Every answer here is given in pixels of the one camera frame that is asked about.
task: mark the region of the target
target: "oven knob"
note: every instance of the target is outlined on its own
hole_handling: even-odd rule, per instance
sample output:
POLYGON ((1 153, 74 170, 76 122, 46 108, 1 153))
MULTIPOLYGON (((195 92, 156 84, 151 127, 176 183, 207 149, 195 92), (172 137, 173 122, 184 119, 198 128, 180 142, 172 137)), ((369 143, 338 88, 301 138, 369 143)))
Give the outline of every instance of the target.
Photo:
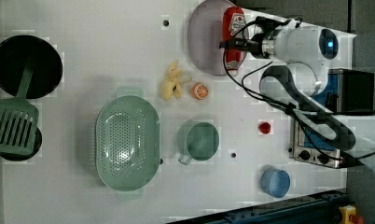
POLYGON ((317 156, 318 160, 322 163, 322 164, 327 164, 329 162, 329 157, 326 156, 326 155, 319 155, 317 156))
POLYGON ((307 161, 310 158, 310 152, 303 150, 300 152, 299 157, 301 157, 304 161, 307 161))

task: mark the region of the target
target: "mug handle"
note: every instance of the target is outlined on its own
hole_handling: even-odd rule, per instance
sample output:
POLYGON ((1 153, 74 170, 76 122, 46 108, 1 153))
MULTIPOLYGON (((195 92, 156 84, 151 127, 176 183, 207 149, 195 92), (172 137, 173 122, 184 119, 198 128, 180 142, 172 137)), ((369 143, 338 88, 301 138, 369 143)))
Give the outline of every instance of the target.
POLYGON ((191 162, 191 157, 187 156, 187 160, 184 161, 185 155, 180 155, 178 161, 181 162, 184 165, 189 165, 191 162))

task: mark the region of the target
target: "green strainer basket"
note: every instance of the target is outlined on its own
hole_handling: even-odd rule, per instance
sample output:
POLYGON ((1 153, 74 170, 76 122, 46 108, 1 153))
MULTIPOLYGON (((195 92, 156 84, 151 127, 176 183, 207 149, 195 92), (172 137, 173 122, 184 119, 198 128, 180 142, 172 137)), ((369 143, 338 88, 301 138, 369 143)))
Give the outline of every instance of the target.
POLYGON ((160 164, 160 121, 137 88, 118 89, 96 124, 96 166, 104 183, 117 191, 147 184, 160 164))

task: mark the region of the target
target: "spatula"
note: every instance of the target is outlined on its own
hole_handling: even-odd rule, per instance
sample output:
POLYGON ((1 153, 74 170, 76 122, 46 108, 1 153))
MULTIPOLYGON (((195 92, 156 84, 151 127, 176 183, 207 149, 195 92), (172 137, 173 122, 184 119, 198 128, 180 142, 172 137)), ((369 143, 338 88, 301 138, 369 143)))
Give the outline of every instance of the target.
POLYGON ((39 112, 26 100, 34 68, 34 57, 29 56, 17 95, 0 100, 0 152, 29 155, 34 150, 39 112))

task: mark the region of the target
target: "white table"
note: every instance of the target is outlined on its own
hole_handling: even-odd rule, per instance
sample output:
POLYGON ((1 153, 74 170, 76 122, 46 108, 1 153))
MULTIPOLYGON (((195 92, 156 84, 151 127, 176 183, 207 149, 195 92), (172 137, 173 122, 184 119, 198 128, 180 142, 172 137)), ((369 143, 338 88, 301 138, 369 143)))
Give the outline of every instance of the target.
MULTIPOLYGON (((32 101, 40 111, 41 150, 27 162, 4 161, 6 224, 166 223, 270 203, 278 200, 258 186, 269 165, 292 177, 284 199, 346 186, 345 170, 288 158, 287 116, 246 97, 228 77, 195 68, 183 31, 200 2, 0 0, 2 37, 48 37, 64 59, 59 88, 32 101), (169 28, 162 27, 164 19, 170 20, 169 28), (174 59, 194 80, 208 84, 208 99, 195 102, 188 94, 179 101, 159 98, 160 82, 174 59), (94 122, 122 85, 143 88, 145 99, 160 114, 164 159, 144 195, 124 202, 101 182, 93 157, 94 122), (221 145, 209 161, 184 166, 177 161, 175 133, 185 120, 195 118, 215 123, 221 145), (260 120, 272 123, 271 134, 258 134, 260 120)), ((264 63, 246 60, 241 72, 264 63)), ((351 56, 340 61, 340 67, 350 66, 351 56)), ((251 78, 253 86, 258 79, 251 78)))

